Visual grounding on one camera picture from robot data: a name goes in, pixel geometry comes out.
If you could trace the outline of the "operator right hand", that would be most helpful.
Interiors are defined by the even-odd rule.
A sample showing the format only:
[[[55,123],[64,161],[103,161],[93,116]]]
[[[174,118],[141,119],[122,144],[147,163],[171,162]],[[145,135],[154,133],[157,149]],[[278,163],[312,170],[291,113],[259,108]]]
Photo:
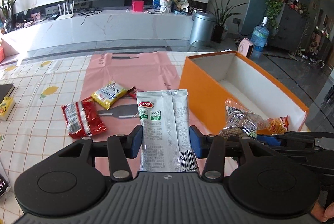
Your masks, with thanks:
[[[334,217],[334,204],[331,203],[326,208],[321,206],[324,204],[325,204],[325,196],[320,195],[320,197],[314,204],[314,207],[311,211],[311,215],[320,222],[326,222]]]

